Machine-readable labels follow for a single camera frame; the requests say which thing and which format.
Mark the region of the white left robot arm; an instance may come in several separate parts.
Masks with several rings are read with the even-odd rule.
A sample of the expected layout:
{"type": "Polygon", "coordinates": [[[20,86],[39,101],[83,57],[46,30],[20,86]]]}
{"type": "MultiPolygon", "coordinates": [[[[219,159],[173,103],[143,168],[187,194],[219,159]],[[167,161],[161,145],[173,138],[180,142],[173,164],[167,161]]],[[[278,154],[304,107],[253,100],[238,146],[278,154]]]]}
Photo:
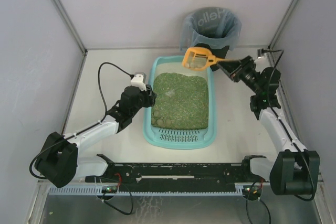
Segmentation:
{"type": "Polygon", "coordinates": [[[35,168],[40,173],[39,179],[46,179],[58,188],[66,186],[76,177],[102,175],[109,159],[98,154],[93,159],[80,161],[80,153],[100,140],[123,131],[139,110],[154,106],[155,99],[156,94],[149,84],[144,86],[144,90],[136,86],[126,87],[120,100],[101,121],[69,136],[57,132],[49,134],[29,168],[35,168]]]}

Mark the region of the orange litter scoop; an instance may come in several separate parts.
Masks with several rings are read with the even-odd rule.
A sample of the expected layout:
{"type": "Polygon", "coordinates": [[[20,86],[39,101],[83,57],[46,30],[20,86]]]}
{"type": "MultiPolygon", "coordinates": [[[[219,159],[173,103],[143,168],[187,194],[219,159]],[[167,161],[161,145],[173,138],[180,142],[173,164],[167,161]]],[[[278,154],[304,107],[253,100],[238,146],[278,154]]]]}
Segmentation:
{"type": "Polygon", "coordinates": [[[212,54],[212,52],[203,47],[189,47],[182,60],[182,66],[187,69],[202,71],[207,67],[218,63],[234,62],[235,60],[221,59],[212,54]]]}

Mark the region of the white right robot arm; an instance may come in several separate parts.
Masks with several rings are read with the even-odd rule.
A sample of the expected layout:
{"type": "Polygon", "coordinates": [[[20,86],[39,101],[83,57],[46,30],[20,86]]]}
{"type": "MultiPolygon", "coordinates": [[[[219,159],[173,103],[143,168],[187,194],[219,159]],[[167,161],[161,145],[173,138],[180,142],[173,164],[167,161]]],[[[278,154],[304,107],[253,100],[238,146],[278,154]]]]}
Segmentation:
{"type": "MultiPolygon", "coordinates": [[[[181,56],[157,58],[150,72],[149,84],[153,84],[163,73],[205,79],[208,85],[208,126],[196,130],[171,130],[154,126],[150,122],[153,111],[146,109],[143,134],[154,146],[193,150],[205,148],[214,142],[217,132],[214,75],[208,69],[186,68],[184,61],[181,56]]],[[[276,195],[313,196],[317,190],[320,157],[316,151],[307,150],[280,115],[281,106],[276,97],[280,72],[272,67],[257,72],[250,56],[233,61],[220,59],[218,66],[233,82],[242,81],[254,92],[250,98],[250,109],[266,129],[278,153],[274,162],[264,156],[253,156],[249,161],[251,174],[269,181],[276,195]]]]}

